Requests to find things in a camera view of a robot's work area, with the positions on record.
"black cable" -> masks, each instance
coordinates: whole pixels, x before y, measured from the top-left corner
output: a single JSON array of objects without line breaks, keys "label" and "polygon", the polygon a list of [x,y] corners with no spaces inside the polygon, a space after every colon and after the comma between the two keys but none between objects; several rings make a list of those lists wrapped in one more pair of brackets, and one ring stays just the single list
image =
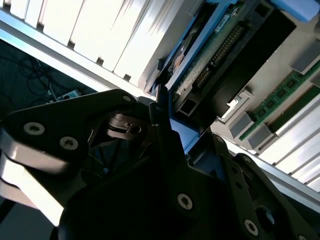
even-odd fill
[{"label": "black cable", "polygon": [[[63,86],[52,77],[51,73],[55,72],[55,69],[50,67],[49,65],[37,60],[36,58],[30,55],[27,55],[25,58],[21,60],[16,60],[14,56],[12,56],[12,58],[13,59],[0,56],[0,59],[17,64],[20,74],[26,78],[26,86],[28,90],[33,95],[37,97],[42,97],[46,95],[48,91],[52,92],[51,85],[55,85],[63,90],[72,91],[72,89]],[[35,86],[32,86],[33,81],[38,81],[42,87],[39,88],[37,84],[38,90],[35,91]],[[10,102],[14,106],[14,109],[17,109],[16,106],[13,104],[13,101],[8,96],[6,97],[10,100]],[[48,103],[48,101],[45,99],[37,99],[33,101],[30,104],[30,106],[32,106],[35,102]]]},{"label": "black cable", "polygon": [[104,150],[102,149],[102,147],[99,147],[97,150],[100,153],[100,157],[101,157],[101,158],[99,158],[100,161],[102,161],[102,164],[104,165],[104,167],[108,169],[109,167],[108,167],[108,164],[106,161],[106,156],[105,156]]},{"label": "black cable", "polygon": [[122,143],[122,139],[118,138],[116,140],[114,151],[113,151],[113,155],[111,157],[111,161],[110,161],[110,164],[109,164],[109,167],[108,167],[108,169],[109,169],[108,173],[112,173],[115,170],[116,163],[117,163],[117,156],[118,156],[118,153],[120,151],[121,143]]},{"label": "black cable", "polygon": [[8,95],[6,95],[6,94],[4,94],[2,92],[0,92],[0,95],[5,96],[9,100],[9,102],[12,104],[13,109],[17,110],[16,105],[14,104],[14,101],[12,101],[12,99]]}]

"green circuit board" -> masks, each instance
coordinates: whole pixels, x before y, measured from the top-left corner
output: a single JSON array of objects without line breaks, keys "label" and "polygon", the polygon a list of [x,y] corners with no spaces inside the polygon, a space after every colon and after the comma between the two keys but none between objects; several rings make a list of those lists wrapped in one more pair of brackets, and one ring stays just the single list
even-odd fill
[{"label": "green circuit board", "polygon": [[200,87],[211,72],[206,66],[210,65],[210,62],[217,64],[232,47],[233,41],[237,40],[238,37],[236,34],[242,33],[242,29],[237,23],[243,10],[242,2],[229,7],[218,26],[186,70],[186,73],[182,76],[180,84],[174,90],[173,102],[176,102],[182,92],[193,82],[196,82],[196,85]]},{"label": "green circuit board", "polygon": [[240,140],[248,137],[267,117],[272,114],[288,97],[290,97],[305,81],[320,68],[318,61],[305,75],[293,70],[278,87],[249,115],[254,124],[240,136]]}]

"ram module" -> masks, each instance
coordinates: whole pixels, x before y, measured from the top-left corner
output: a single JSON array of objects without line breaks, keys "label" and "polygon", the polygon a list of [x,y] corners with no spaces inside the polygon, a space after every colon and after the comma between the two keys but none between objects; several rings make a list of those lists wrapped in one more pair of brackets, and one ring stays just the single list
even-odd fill
[{"label": "ram module", "polygon": [[320,61],[318,61],[305,75],[293,70],[278,85],[278,87],[254,111],[249,114],[251,119],[254,121],[254,124],[244,134],[242,134],[239,139],[246,139],[319,68]]}]

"metal frame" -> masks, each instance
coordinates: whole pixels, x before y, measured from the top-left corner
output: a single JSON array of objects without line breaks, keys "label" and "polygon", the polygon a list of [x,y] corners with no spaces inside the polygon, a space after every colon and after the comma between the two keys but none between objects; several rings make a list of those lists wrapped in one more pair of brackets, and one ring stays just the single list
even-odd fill
[{"label": "metal frame", "polygon": [[120,88],[135,97],[150,98],[143,90],[25,24],[4,8],[0,9],[0,39],[98,92]]},{"label": "metal frame", "polygon": [[285,174],[276,167],[266,163],[257,156],[251,154],[247,150],[239,147],[238,145],[230,142],[224,138],[224,141],[232,153],[246,154],[264,171],[271,182],[276,188],[287,195],[288,197],[295,199],[299,203],[307,206],[308,208],[320,213],[320,194],[310,187],[302,184],[293,177]]}]

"electronic component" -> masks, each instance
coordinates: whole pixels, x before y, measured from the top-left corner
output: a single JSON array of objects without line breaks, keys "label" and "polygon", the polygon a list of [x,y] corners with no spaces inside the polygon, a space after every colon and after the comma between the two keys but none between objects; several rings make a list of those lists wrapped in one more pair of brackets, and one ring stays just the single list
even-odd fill
[{"label": "electronic component", "polygon": [[267,107],[268,109],[271,109],[274,105],[275,105],[275,102],[272,101],[272,100],[270,100],[270,101],[268,101],[268,103],[266,104],[266,107]]},{"label": "electronic component", "polygon": [[195,83],[197,88],[200,88],[211,75],[212,71],[210,69],[212,69],[213,65],[216,65],[216,62],[227,52],[227,48],[230,48],[232,45],[227,42],[232,40],[231,35],[234,32],[233,28],[238,22],[241,10],[242,4],[231,6],[227,10],[215,31],[187,69],[180,84],[176,87],[174,91],[174,102],[177,101],[181,94],[191,87],[193,83]]},{"label": "electronic component", "polygon": [[[236,13],[227,13],[230,17],[223,20],[224,26],[218,33],[213,32],[186,69],[180,84],[172,89],[172,111],[182,122],[187,119],[195,128],[206,129],[216,117],[221,118],[229,109],[227,104],[295,29],[291,20],[270,5],[260,5],[262,14],[248,4],[245,1],[231,8]],[[289,92],[286,89],[279,96],[285,99]],[[257,117],[252,120],[268,116],[275,106],[273,101],[268,107],[264,106],[265,109],[259,108]]]},{"label": "electronic component", "polygon": [[276,95],[278,98],[282,99],[284,97],[284,95],[286,95],[287,91],[285,89],[280,89]]},{"label": "electronic component", "polygon": [[68,92],[62,96],[59,96],[57,97],[57,99],[59,101],[62,101],[62,100],[67,100],[67,99],[72,99],[72,98],[76,98],[76,97],[80,97],[82,95],[81,92],[79,92],[77,89],[71,91],[71,92]]},{"label": "electronic component", "polygon": [[306,106],[312,99],[320,94],[320,88],[312,86],[302,96],[299,97],[290,107],[288,107],[282,114],[278,116],[270,125],[269,129],[275,133],[287,121],[289,121],[295,114],[297,114],[304,106]]},{"label": "electronic component", "polygon": [[[305,75],[297,71],[292,71],[286,79],[271,93],[252,113],[250,117],[255,123],[239,138],[244,140],[253,130],[255,130],[264,120],[274,112],[290,95],[292,95],[305,81],[307,81],[320,68],[318,61]],[[266,110],[264,115],[260,115],[261,110]]]}]

